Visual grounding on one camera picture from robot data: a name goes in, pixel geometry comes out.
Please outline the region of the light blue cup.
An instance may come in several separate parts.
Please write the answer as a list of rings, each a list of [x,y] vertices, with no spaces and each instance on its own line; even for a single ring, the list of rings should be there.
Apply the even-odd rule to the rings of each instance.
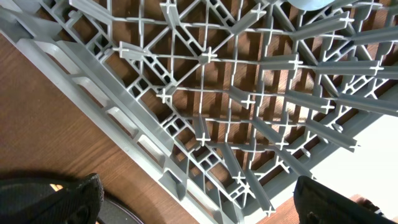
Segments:
[[[316,11],[335,2],[335,0],[287,0],[287,2],[303,11]]]

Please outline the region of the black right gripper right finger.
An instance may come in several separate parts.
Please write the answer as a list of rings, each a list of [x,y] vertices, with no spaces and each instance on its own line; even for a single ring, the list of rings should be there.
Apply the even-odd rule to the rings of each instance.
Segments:
[[[299,223],[383,224],[393,221],[307,176],[297,179],[294,205]]]

